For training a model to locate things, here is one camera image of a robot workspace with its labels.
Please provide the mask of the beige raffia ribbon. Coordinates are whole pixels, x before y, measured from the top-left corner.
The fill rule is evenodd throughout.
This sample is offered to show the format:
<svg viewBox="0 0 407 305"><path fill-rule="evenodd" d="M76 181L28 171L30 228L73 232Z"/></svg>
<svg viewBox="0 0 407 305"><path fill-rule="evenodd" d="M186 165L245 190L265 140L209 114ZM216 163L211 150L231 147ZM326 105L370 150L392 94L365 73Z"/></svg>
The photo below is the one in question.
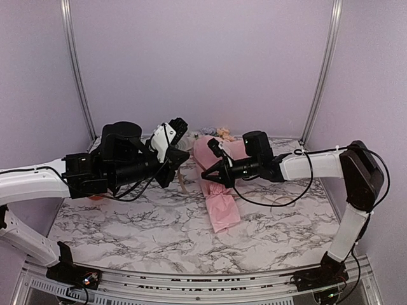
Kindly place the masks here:
<svg viewBox="0 0 407 305"><path fill-rule="evenodd" d="M185 183L184 183L184 177L183 177L183 175L181 173L180 168L177 169L177 178L178 178L179 185L181 187L182 193L183 194L188 194L188 190L186 189L186 186L185 186Z"/></svg>

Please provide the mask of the pink wrapping paper sheet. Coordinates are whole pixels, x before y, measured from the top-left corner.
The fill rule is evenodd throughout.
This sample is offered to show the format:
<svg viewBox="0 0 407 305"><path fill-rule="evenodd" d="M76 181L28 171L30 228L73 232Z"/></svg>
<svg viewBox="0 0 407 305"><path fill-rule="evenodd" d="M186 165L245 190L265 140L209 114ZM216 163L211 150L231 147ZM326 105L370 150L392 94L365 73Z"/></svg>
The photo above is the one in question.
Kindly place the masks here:
<svg viewBox="0 0 407 305"><path fill-rule="evenodd" d="M231 191L222 184L204 180L201 174L214 165L219 158L215 157L208 147L208 141L216 139L233 159L246 158L242 140L227 141L219 137L204 135L193 144L192 157L196 164L198 182L205 197L205 204L210 223L215 233L228 229L240 222L240 213Z"/></svg>

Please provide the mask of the large pink fake rose stem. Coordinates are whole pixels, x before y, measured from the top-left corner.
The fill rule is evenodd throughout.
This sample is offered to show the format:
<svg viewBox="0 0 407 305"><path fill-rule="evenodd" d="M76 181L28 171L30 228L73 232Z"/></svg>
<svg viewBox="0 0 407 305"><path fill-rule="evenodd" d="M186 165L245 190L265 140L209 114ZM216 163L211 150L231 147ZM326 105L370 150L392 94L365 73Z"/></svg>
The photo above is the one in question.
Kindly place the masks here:
<svg viewBox="0 0 407 305"><path fill-rule="evenodd" d="M216 130L217 136L223 140L233 142L236 140L234 136L231 135L229 129L227 128L218 128Z"/></svg>

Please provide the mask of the blue fake flower stem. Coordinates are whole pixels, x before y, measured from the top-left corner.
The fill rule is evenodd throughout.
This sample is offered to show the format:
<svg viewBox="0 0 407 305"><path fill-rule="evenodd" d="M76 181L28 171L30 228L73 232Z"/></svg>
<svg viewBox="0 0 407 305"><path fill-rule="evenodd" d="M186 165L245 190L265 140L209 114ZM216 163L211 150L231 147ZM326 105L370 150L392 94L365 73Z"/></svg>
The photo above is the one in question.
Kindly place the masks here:
<svg viewBox="0 0 407 305"><path fill-rule="evenodd" d="M191 132L191 136L196 139L205 135L217 137L219 134L217 132L217 128L214 127L204 127Z"/></svg>

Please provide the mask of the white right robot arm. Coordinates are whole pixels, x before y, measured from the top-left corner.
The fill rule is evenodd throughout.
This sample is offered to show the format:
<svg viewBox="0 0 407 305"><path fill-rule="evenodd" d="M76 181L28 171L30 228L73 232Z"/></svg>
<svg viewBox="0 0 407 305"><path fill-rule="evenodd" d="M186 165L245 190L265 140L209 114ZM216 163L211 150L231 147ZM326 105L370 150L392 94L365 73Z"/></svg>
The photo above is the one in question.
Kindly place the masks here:
<svg viewBox="0 0 407 305"><path fill-rule="evenodd" d="M322 285L340 274L338 263L346 260L367 228L371 214L387 196L382 188L390 187L390 173L382 157L355 140L345 147L321 151L297 151L274 155L265 132L244 134L246 158L232 159L216 139L208 147L219 160L201 174L204 180L234 188L237 179L259 177L270 182L319 178L337 178L345 183L347 206L339 229L315 279Z"/></svg>

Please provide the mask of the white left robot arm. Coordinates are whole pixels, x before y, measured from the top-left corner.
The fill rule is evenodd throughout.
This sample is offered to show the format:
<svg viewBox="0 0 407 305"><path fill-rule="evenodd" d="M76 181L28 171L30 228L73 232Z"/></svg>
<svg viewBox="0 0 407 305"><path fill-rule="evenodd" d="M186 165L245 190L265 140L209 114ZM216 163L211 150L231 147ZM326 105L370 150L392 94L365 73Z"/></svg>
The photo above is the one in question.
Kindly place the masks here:
<svg viewBox="0 0 407 305"><path fill-rule="evenodd" d="M142 182L156 181L166 188L190 155L176 147L187 132L182 118L158 125L152 136L142 140L139 125L119 121L105 125L100 144L90 152L68 154L40 165L1 170L1 237L14 247L52 268L67 283L80 278L70 248L49 240L24 224L9 204L44 198L78 199L91 196L127 202L128 192Z"/></svg>

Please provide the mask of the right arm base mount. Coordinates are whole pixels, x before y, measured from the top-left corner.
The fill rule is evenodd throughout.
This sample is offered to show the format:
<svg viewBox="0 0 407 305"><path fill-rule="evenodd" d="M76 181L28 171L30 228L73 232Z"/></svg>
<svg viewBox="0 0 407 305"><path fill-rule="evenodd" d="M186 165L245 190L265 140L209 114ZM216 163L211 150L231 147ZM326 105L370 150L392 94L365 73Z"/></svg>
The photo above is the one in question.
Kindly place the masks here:
<svg viewBox="0 0 407 305"><path fill-rule="evenodd" d="M297 290L302 292L345 283L348 279L345 262L336 261L326 252L321 259L320 266L294 272L290 283L296 285Z"/></svg>

